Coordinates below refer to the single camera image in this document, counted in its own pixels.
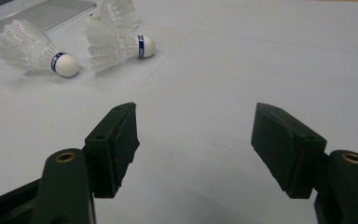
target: screw hole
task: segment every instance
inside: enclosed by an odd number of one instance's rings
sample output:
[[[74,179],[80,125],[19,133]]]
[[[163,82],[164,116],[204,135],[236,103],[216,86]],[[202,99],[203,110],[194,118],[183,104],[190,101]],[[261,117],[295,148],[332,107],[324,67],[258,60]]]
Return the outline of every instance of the screw hole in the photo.
[[[345,161],[358,164],[358,155],[354,153],[349,153],[349,152],[342,153],[342,157],[344,158]]]
[[[68,162],[75,158],[75,152],[64,152],[56,158],[56,162]]]

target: black plastic part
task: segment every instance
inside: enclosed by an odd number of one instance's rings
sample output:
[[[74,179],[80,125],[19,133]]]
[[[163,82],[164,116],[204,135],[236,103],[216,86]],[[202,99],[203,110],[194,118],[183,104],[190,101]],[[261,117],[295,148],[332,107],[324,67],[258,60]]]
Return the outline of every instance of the black plastic part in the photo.
[[[358,224],[358,153],[334,151],[327,169],[342,212],[341,224]]]
[[[338,203],[325,200],[319,193],[315,200],[315,213],[319,224],[340,224],[342,214]]]
[[[30,223],[39,180],[0,196],[0,223]]]
[[[36,196],[32,224],[92,224],[95,222],[86,158],[80,149],[52,154]]]
[[[290,198],[308,199],[326,140],[284,110],[257,104],[252,146]]]
[[[113,108],[86,138],[95,198],[113,198],[133,161],[139,141],[134,103]]]
[[[317,163],[315,163],[312,175],[312,186],[314,189],[316,189],[316,191],[318,191],[318,196],[323,199],[324,202],[337,204],[337,199],[330,183],[330,177],[328,175],[328,160],[329,156],[324,154],[323,157]]]

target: shuttlecock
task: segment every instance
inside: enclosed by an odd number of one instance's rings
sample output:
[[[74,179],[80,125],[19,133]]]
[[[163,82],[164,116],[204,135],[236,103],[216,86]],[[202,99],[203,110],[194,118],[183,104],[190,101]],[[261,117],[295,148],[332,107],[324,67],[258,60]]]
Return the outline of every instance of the shuttlecock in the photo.
[[[53,71],[72,77],[78,71],[74,57],[61,52],[48,36],[28,21],[14,20],[0,34],[0,58],[24,71]]]
[[[102,22],[133,31],[138,27],[132,0],[104,0],[98,11],[87,17],[87,23]]]
[[[91,69],[94,72],[119,65],[132,57],[150,57],[156,51],[154,40],[147,35],[133,35],[104,23],[88,24],[87,28]]]

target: blue stripe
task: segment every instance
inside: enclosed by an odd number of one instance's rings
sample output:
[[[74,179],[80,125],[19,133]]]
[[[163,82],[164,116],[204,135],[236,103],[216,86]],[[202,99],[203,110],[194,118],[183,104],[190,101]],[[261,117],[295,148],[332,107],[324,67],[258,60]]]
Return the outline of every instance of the blue stripe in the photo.
[[[57,72],[55,66],[56,66],[56,64],[57,64],[58,59],[59,59],[62,55],[64,55],[64,54],[65,54],[65,53],[62,53],[62,52],[57,53],[56,55],[54,55],[53,59],[51,60],[51,69],[52,69],[54,72]]]
[[[143,58],[145,54],[145,43],[144,43],[144,37],[142,35],[138,35],[139,39],[139,58]]]

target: white table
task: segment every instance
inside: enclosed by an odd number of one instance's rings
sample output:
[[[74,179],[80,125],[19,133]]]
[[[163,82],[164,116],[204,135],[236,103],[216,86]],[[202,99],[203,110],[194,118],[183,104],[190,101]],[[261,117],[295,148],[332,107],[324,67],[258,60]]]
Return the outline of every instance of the white table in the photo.
[[[24,75],[0,60],[0,195],[42,174],[52,153],[84,146],[114,106],[137,104],[141,142],[98,223],[317,223],[290,200],[251,144],[255,105],[276,105],[358,152],[358,3],[134,0],[157,52],[95,75],[85,14],[48,31],[76,77]]]

